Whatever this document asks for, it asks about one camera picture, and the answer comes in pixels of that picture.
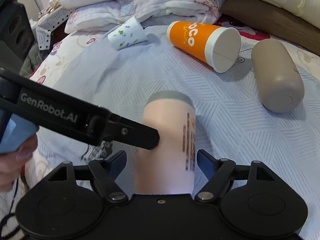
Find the person's hand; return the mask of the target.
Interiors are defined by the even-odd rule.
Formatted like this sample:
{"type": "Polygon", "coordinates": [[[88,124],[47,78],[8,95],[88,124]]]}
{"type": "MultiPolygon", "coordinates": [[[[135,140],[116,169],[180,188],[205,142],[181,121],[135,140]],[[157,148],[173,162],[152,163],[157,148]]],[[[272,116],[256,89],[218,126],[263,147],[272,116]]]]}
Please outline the person's hand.
{"type": "Polygon", "coordinates": [[[37,149],[37,135],[28,138],[15,152],[1,155],[1,192],[10,191],[14,181],[20,176],[22,166],[32,157],[37,149]]]}

